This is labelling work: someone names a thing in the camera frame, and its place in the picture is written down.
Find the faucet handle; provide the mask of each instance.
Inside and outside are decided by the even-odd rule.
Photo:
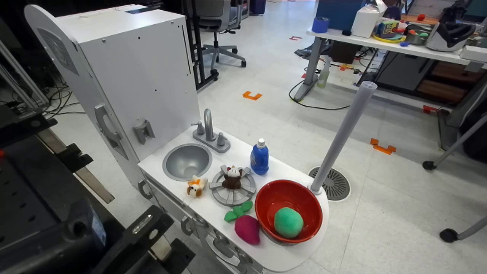
[[[217,145],[218,145],[218,146],[226,146],[226,143],[227,143],[227,137],[226,137],[223,133],[220,133],[220,134],[218,134]]]
[[[191,123],[191,125],[195,125],[195,126],[197,126],[197,134],[198,134],[198,136],[203,136],[203,134],[204,134],[203,123]]]

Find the white cabinet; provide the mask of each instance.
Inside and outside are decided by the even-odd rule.
[[[200,120],[183,15],[140,5],[25,12],[133,184],[137,163]]]

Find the purple toy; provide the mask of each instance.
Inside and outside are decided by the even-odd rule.
[[[242,241],[252,245],[261,244],[259,221],[253,216],[242,216],[235,222],[235,231]]]

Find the orange tape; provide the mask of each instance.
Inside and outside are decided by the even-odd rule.
[[[245,97],[245,99],[250,99],[250,101],[259,101],[259,99],[262,97],[262,94],[261,94],[261,93],[253,94],[252,91],[245,91],[245,93],[244,93],[244,97]]]
[[[341,70],[341,72],[353,70],[353,66],[352,66],[352,64],[341,64],[341,66],[340,66],[340,70]]]
[[[387,155],[393,155],[398,149],[396,146],[379,146],[379,140],[378,139],[370,139],[370,145],[376,149],[376,151],[381,151],[382,154],[387,154]]]

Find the chair base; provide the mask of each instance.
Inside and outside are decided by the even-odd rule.
[[[241,55],[238,55],[238,47],[236,46],[210,46],[204,44],[203,46],[203,55],[212,55],[212,70],[215,70],[215,62],[220,62],[220,55],[226,55],[235,59],[241,59],[241,66],[247,67],[247,59]]]

